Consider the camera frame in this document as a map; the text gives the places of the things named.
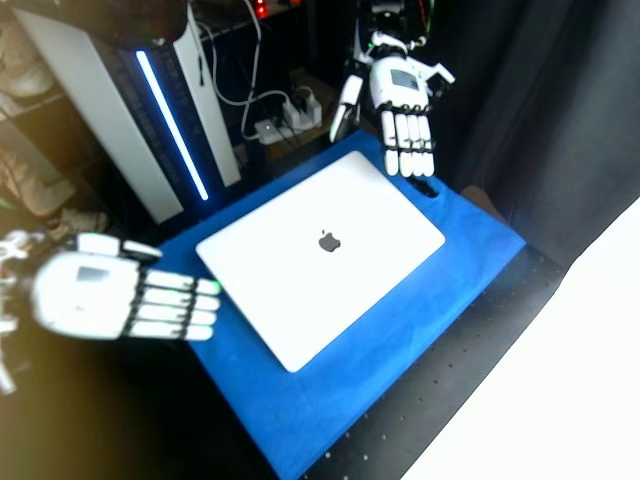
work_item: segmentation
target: led light strip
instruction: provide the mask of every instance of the led light strip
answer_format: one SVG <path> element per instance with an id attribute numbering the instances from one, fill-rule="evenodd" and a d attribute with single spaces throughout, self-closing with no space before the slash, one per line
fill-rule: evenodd
<path id="1" fill-rule="evenodd" d="M 187 170 L 189 170 L 189 174 L 191 175 L 191 179 L 198 189 L 198 193 L 202 200 L 208 200 L 209 194 L 207 190 L 204 188 L 204 184 L 202 183 L 202 179 L 198 174 L 198 170 L 196 170 L 196 166 L 193 163 L 193 159 L 189 154 L 189 150 L 187 150 L 187 146 L 184 143 L 184 139 L 180 134 L 180 130 L 178 130 L 178 125 L 176 125 L 176 121 L 171 114 L 171 110 L 169 110 L 169 105 L 167 105 L 167 100 L 164 98 L 164 94 L 160 89 L 160 85 L 158 84 L 158 80 L 156 79 L 155 73 L 153 73 L 153 69 L 151 68 L 151 64 L 149 63 L 149 59 L 147 58 L 147 54 L 141 50 L 136 52 L 136 58 L 138 59 L 138 63 L 142 68 L 142 72 L 144 73 L 145 78 L 147 79 L 147 83 L 149 87 L 151 87 L 151 92 L 160 107 L 160 111 L 162 112 L 162 116 L 164 117 L 164 121 L 169 127 L 169 131 L 171 132 L 171 136 L 173 140 L 176 142 L 178 146 L 178 150 L 180 151 L 180 155 L 182 155 L 182 161 L 187 166 Z"/>

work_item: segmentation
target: silver laptop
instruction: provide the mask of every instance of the silver laptop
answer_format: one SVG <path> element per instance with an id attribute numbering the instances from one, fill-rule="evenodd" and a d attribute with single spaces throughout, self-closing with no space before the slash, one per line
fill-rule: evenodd
<path id="1" fill-rule="evenodd" d="M 196 251 L 284 368 L 296 372 L 443 243 L 352 152 Z"/>

